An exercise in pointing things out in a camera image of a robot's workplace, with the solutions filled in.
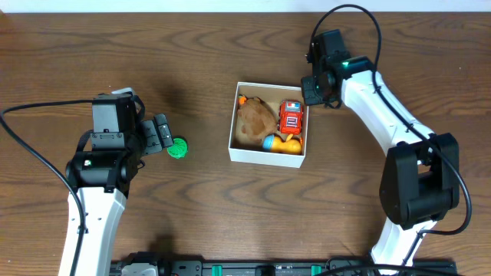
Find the brown plush toy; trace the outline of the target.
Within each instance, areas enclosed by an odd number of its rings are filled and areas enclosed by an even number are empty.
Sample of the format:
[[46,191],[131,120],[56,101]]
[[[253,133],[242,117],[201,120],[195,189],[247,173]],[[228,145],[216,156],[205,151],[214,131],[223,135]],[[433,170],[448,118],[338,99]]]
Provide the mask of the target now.
[[242,121],[241,132],[253,143],[260,144],[277,130],[274,114],[258,97],[239,95],[237,115]]

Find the red toy fire truck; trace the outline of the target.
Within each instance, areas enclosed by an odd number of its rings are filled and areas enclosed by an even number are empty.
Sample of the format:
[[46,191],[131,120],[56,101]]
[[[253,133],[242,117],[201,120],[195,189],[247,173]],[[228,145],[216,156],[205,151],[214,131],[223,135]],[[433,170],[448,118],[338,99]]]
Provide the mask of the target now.
[[284,100],[279,109],[278,131],[299,135],[302,131],[303,106],[299,101]]

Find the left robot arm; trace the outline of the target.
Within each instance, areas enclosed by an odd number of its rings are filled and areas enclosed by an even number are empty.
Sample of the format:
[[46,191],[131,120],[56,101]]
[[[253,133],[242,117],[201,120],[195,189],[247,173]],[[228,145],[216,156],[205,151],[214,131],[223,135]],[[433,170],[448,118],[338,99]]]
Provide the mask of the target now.
[[100,94],[92,103],[93,128],[79,140],[66,167],[68,230],[59,273],[107,275],[130,182],[143,157],[174,144],[164,114],[145,120],[143,102],[130,87]]

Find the yellow rubber duck toy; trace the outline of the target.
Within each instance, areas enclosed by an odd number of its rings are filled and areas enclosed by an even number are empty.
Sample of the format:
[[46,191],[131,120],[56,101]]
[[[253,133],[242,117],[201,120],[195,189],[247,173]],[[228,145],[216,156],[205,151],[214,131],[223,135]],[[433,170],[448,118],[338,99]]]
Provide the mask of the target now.
[[289,134],[285,140],[275,134],[269,135],[264,139],[262,148],[272,153],[285,153],[300,155],[302,153],[303,139],[296,139]]

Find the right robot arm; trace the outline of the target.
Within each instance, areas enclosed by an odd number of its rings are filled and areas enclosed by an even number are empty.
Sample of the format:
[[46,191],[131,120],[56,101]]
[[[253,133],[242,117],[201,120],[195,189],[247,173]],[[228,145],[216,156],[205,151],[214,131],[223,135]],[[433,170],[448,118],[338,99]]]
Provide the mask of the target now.
[[371,249],[373,262],[413,265],[423,237],[459,203],[456,139],[412,116],[367,57],[350,55],[339,30],[314,36],[306,58],[312,74],[302,78],[305,103],[350,108],[386,156],[379,198],[387,219]]

